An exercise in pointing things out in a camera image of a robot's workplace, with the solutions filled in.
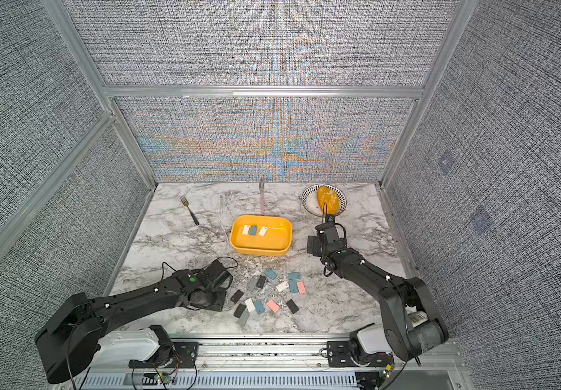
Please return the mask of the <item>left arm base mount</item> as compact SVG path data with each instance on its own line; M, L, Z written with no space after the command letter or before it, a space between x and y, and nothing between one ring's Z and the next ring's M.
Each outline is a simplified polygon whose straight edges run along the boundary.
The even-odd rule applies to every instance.
M128 367L133 369L193 368L200 344L197 341L176 342L160 345L147 360L130 360Z

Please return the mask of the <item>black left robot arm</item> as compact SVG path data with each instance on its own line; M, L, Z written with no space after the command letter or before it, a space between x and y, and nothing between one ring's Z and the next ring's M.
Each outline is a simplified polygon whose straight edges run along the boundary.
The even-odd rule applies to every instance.
M47 382L60 384L79 375L93 361L99 340L125 324L177 307L222 310L226 298L222 284L232 280L225 269L181 270L119 295L70 296L35 336Z

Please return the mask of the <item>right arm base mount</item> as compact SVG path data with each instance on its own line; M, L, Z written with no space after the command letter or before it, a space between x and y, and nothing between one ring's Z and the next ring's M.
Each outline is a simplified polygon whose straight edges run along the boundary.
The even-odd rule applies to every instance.
M348 341L328 341L320 351L330 367L393 367L394 357L390 353L368 353L354 339Z

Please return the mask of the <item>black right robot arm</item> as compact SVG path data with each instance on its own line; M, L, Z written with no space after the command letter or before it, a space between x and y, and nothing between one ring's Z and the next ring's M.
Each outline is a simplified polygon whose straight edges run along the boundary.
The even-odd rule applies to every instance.
M348 280L372 296L381 309L384 339L408 362L449 340L436 303L420 278L395 276L370 263L343 239L309 236L307 253L320 259L324 273Z

